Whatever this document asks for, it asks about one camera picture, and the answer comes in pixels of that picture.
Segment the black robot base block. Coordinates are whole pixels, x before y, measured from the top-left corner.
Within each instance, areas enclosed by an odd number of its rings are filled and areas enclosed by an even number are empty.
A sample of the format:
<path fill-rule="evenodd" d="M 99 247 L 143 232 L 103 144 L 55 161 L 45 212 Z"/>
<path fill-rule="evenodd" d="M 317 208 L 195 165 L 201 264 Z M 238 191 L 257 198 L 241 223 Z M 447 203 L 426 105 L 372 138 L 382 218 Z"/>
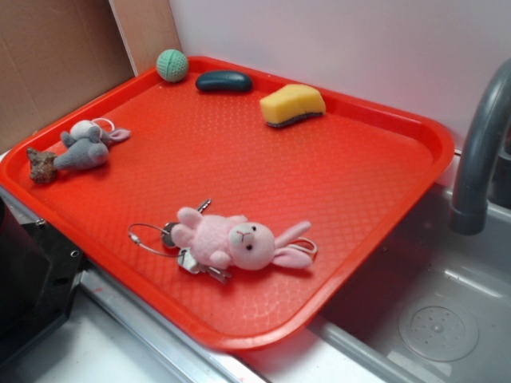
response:
<path fill-rule="evenodd" d="M 82 257 L 50 223 L 19 223 L 1 202 L 2 365 L 67 321 Z"/>

